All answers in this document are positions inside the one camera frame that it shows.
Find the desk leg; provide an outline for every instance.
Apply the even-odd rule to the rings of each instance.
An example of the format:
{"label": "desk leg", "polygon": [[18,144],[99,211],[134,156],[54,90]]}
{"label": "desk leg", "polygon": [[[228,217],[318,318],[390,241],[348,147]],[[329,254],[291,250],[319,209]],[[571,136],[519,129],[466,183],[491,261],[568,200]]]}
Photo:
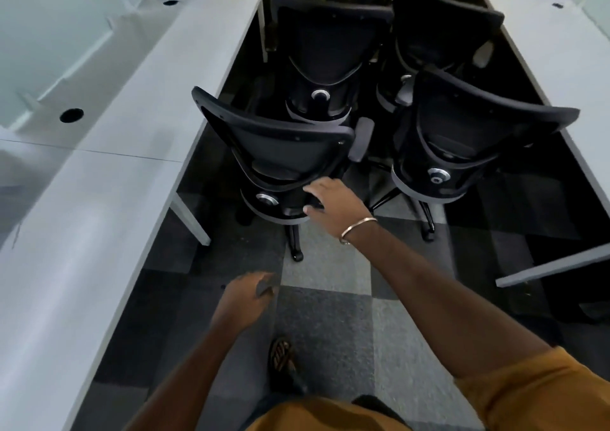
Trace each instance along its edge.
{"label": "desk leg", "polygon": [[576,253],[572,256],[557,259],[541,266],[532,267],[519,273],[496,279],[496,286],[513,286],[524,281],[541,279],[554,273],[566,272],[589,264],[598,263],[610,259],[610,243],[601,245],[590,250]]}
{"label": "desk leg", "polygon": [[267,63],[267,50],[265,48],[265,9],[263,7],[263,1],[259,3],[259,30],[261,33],[261,47],[263,48],[263,62]]}
{"label": "desk leg", "polygon": [[212,241],[206,231],[203,230],[203,227],[194,218],[193,213],[190,212],[187,205],[184,204],[178,193],[174,193],[174,197],[172,198],[172,203],[170,204],[170,208],[176,215],[180,218],[180,220],[187,226],[187,229],[191,231],[191,233],[195,236],[199,243],[203,246],[208,246]]}

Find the shirt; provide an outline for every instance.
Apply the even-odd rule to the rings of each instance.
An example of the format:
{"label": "shirt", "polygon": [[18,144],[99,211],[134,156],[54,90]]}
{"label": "shirt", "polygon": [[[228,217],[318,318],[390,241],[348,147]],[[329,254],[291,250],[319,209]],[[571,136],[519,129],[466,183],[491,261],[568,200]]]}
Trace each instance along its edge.
{"label": "shirt", "polygon": [[[489,374],[456,380],[492,431],[610,430],[610,383],[562,348]],[[247,431],[408,431],[377,412],[321,397],[285,402]]]}

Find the white desk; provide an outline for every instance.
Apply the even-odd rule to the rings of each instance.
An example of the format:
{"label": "white desk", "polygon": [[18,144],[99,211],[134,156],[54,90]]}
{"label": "white desk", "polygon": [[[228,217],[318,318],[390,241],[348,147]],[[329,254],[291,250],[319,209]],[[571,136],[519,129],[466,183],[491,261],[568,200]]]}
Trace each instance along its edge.
{"label": "white desk", "polygon": [[[581,109],[579,119],[563,135],[610,214],[610,40],[572,0],[486,1],[505,13],[505,36],[542,100]],[[610,244],[605,244],[503,277],[496,284],[510,286],[608,258]]]}
{"label": "white desk", "polygon": [[0,429],[70,429],[170,204],[203,232],[175,194],[190,90],[218,95],[259,3],[187,6],[2,245]]}

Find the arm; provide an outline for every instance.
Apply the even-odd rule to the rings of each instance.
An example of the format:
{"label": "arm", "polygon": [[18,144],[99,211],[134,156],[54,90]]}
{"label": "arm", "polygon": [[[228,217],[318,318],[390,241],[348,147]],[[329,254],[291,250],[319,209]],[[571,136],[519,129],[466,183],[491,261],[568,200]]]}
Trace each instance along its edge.
{"label": "arm", "polygon": [[[366,206],[340,180],[322,178],[304,188],[324,210],[304,211],[328,233],[370,217]],[[396,239],[376,222],[346,236],[374,265],[407,309],[441,364],[457,378],[490,373],[550,346]]]}
{"label": "arm", "polygon": [[195,429],[218,369],[238,335],[263,313],[273,295],[256,297],[269,273],[247,273],[230,282],[210,329],[188,357],[161,383],[125,428],[127,431]]}

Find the person's left hand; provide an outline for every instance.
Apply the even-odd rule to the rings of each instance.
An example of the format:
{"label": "person's left hand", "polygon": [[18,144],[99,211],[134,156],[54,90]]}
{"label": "person's left hand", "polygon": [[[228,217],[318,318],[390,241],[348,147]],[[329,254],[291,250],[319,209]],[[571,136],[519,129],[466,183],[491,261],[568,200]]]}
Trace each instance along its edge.
{"label": "person's left hand", "polygon": [[246,273],[230,282],[218,302],[210,327],[222,326],[237,336],[252,325],[273,299],[273,290],[257,297],[256,285],[271,275],[269,272]]}

